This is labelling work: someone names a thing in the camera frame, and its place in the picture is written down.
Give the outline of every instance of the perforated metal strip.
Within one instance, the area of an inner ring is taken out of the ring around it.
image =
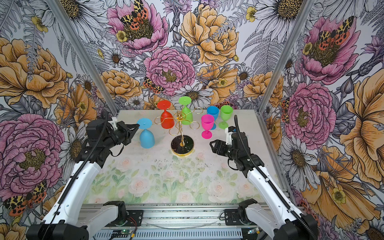
[[[95,240],[108,240],[111,238],[113,229],[102,229],[95,234]],[[183,230],[168,229],[138,229],[133,240],[160,240],[160,239],[241,239],[243,238],[240,228],[197,228]],[[129,236],[114,238],[116,240],[129,239]]]

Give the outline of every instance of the floral tabletop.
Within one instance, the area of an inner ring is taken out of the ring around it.
[[[121,111],[118,120],[127,124],[140,118],[155,119],[162,110]],[[277,175],[265,145],[260,126],[253,110],[234,110],[238,115],[239,127],[248,138],[251,152],[258,154],[278,183]],[[194,114],[200,122],[201,115]],[[140,146],[139,130],[131,144],[117,156],[109,156],[96,176],[84,203],[105,203],[123,200],[126,204],[170,204],[170,203],[238,203],[254,198],[263,202],[257,189],[239,171],[227,165],[227,158],[212,153],[209,142],[225,140],[222,129],[213,130],[211,139],[203,139],[200,127],[192,130],[183,128],[186,135],[195,142],[194,150],[186,157],[174,155],[170,142],[174,138],[160,125],[153,124],[150,131],[156,144],[150,149]],[[117,154],[120,146],[112,148]]]

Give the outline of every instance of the pink goblet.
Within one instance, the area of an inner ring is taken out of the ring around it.
[[[205,131],[201,134],[201,136],[205,139],[210,139],[212,137],[211,130],[214,126],[215,118],[212,115],[206,114],[201,117],[201,126],[205,129]]]

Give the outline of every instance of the black round base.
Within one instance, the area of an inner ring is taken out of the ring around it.
[[[194,147],[194,142],[193,139],[190,136],[184,135],[184,143],[185,146],[180,146],[181,143],[181,135],[175,137],[171,144],[170,147],[172,148],[172,152],[178,156],[186,156],[190,154],[193,150]]]

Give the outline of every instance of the metal post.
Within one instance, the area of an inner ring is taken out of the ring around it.
[[[309,13],[311,12],[314,2],[315,0],[305,0],[301,5],[293,29],[287,37],[287,41],[285,42],[283,51],[281,52],[279,60],[275,66],[275,69],[273,70],[271,81],[269,82],[268,87],[266,88],[264,96],[262,98],[262,101],[257,109],[259,113],[262,113],[264,111],[266,104],[271,98],[273,89],[275,88],[281,75],[281,71],[283,70],[285,63],[289,58],[290,51],[293,49],[293,46],[297,44],[297,37],[299,36],[301,30],[305,25],[305,22],[308,18]]]
[[[101,95],[104,97],[106,104],[109,106],[109,109],[111,110],[112,116],[117,116],[118,109],[115,105],[115,102],[113,101],[111,95],[109,94],[107,88],[105,87],[103,81],[101,80],[101,76],[100,76],[99,72],[97,71],[97,69],[96,69],[95,65],[93,64],[90,56],[88,55],[88,52],[85,49],[85,47],[84,47],[79,35],[77,34],[75,28],[73,27],[71,20],[69,19],[63,6],[61,5],[60,0],[48,0],[48,1],[46,1],[46,3],[49,6],[49,8],[51,9],[51,11],[54,14],[55,18],[57,19],[57,21],[59,22],[60,28],[67,35],[67,39],[70,41],[74,50],[79,55],[82,63],[87,68],[89,74],[91,75],[91,78],[95,82]]]

